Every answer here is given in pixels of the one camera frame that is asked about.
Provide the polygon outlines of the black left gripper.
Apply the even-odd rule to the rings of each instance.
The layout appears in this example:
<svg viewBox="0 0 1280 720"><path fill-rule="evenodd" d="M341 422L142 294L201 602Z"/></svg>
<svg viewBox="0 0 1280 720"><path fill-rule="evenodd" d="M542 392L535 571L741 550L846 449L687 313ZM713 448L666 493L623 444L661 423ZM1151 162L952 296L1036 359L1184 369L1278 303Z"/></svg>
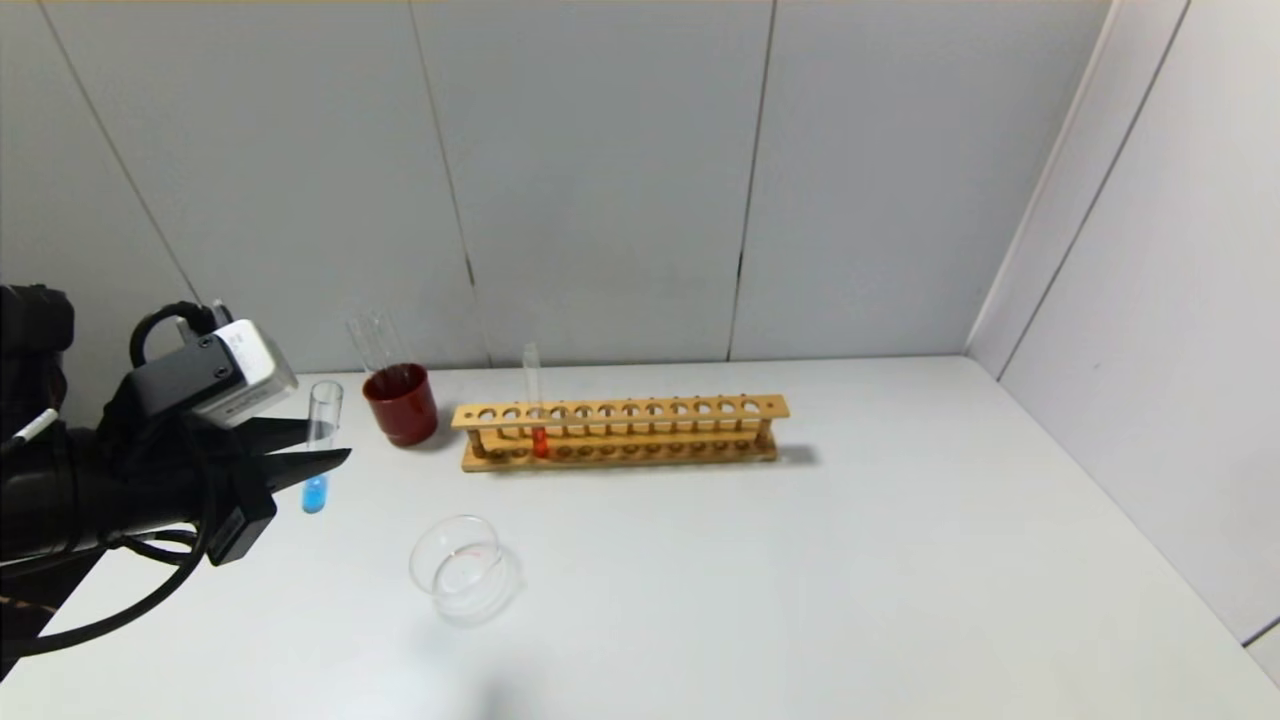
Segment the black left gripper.
<svg viewBox="0 0 1280 720"><path fill-rule="evenodd" d="M297 418L256 416L221 428L184 414L132 437L114 428L72 427L70 547L128 548L178 564L177 551L146 544L191 551L201 544L210 564L234 562L275 518L276 492L325 475L351 456L349 448L308 443L310 423Z"/></svg>

